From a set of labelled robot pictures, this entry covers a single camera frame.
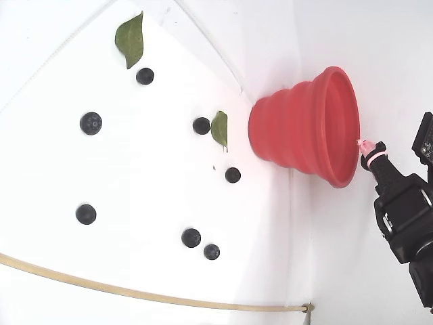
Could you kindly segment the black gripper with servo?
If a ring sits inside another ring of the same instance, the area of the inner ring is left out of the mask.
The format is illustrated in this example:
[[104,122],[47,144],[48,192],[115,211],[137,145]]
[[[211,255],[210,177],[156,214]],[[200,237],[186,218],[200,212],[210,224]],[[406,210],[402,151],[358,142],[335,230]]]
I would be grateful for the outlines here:
[[379,197],[377,225],[399,263],[424,255],[432,245],[432,188],[416,174],[403,176],[388,159],[384,142],[359,139],[361,166],[373,174]]

